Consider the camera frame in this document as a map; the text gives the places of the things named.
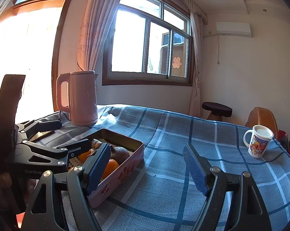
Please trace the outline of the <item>small orange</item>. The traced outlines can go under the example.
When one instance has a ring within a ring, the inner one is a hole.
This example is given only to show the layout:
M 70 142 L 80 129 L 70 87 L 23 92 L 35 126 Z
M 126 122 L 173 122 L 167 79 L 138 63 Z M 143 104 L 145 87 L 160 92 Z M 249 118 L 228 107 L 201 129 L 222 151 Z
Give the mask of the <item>small orange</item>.
M 78 159 L 83 164 L 90 155 L 91 155 L 91 150 L 89 150 L 88 152 L 85 152 L 85 153 L 82 153 L 81 155 L 79 155 L 78 156 Z

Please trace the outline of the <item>large orange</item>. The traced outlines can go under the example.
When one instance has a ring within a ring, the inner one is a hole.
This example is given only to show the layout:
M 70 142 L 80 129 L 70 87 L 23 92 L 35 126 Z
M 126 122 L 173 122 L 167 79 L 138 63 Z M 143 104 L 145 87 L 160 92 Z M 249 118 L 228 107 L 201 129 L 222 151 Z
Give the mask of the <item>large orange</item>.
M 115 161 L 114 159 L 110 159 L 107 163 L 104 173 L 102 174 L 101 180 L 104 180 L 105 178 L 107 178 L 118 167 L 119 167 L 119 164 L 117 163 L 117 161 Z

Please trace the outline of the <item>pink electric kettle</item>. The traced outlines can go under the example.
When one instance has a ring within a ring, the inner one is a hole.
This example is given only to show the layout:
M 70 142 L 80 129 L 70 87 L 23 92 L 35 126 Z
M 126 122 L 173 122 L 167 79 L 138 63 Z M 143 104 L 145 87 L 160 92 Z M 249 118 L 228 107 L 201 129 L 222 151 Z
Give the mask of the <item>pink electric kettle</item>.
M 76 126 L 89 126 L 98 121 L 96 78 L 93 71 L 76 71 L 61 74 L 56 80 L 56 100 L 60 111 L 69 113 Z M 68 106 L 62 104 L 61 84 L 68 84 Z

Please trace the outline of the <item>pink metal tin box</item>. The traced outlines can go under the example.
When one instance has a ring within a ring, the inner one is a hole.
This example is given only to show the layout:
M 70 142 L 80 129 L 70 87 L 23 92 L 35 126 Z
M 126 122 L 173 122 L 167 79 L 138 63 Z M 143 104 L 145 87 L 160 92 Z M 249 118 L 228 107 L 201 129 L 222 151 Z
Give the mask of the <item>pink metal tin box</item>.
M 89 196 L 89 203 L 92 208 L 97 208 L 102 204 L 117 187 L 137 168 L 143 160 L 144 144 L 141 141 L 131 137 L 113 132 L 108 129 L 90 129 L 80 135 L 79 139 L 103 139 L 114 146 L 126 148 L 130 156 L 118 168 L 116 168 L 108 177 L 100 182 L 97 189 Z

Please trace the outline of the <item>white cartoon mug with lid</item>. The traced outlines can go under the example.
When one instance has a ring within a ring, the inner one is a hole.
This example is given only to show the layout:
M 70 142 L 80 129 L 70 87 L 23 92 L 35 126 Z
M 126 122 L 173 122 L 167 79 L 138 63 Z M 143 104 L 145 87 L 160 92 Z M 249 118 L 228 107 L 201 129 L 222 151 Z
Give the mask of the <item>white cartoon mug with lid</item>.
M 254 125 L 252 129 L 245 132 L 243 142 L 248 148 L 248 153 L 252 157 L 259 159 L 273 137 L 274 134 L 271 129 L 263 125 Z

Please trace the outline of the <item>blue plaid tablecloth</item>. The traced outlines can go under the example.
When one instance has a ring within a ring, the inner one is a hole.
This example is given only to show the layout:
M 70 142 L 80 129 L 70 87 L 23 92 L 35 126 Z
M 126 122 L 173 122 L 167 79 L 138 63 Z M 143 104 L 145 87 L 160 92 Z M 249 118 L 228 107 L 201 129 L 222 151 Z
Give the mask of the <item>blue plaid tablecloth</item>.
M 290 221 L 290 156 L 276 140 L 255 159 L 243 126 L 129 105 L 100 106 L 92 129 L 102 128 L 144 143 L 143 161 L 94 211 L 102 230 L 191 230 L 205 197 L 182 156 L 188 143 L 224 172 L 251 173 L 273 230 Z

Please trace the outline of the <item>black round stool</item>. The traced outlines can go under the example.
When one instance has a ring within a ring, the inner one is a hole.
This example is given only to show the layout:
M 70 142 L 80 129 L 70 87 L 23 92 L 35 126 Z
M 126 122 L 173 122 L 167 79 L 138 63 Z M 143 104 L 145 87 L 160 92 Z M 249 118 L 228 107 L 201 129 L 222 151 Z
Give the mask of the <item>black round stool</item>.
M 232 108 L 215 102 L 203 102 L 202 108 L 204 110 L 210 111 L 207 120 L 211 121 L 223 121 L 224 117 L 229 118 L 233 114 Z

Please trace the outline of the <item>pink curtain left of window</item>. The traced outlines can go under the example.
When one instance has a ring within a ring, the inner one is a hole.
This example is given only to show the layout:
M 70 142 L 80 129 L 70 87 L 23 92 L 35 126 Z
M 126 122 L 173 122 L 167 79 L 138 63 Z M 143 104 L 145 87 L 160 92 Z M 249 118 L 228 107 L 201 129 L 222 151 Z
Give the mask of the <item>pink curtain left of window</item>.
M 88 0 L 80 26 L 77 62 L 82 70 L 94 70 L 103 50 L 120 0 Z

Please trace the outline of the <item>white air conditioner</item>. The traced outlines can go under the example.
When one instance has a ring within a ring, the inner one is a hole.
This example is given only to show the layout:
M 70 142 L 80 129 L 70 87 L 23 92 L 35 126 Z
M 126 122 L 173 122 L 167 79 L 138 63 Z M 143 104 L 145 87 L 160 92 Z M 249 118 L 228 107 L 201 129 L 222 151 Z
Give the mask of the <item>white air conditioner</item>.
M 217 22 L 216 29 L 220 35 L 231 35 L 251 38 L 251 27 L 249 23 Z

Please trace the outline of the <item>window with brown frame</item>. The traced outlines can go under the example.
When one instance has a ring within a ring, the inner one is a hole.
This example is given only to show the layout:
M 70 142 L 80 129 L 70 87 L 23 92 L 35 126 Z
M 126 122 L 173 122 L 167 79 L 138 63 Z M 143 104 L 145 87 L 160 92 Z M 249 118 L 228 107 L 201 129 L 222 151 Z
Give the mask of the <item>window with brown frame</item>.
M 120 0 L 105 42 L 103 85 L 192 85 L 188 12 L 179 0 Z

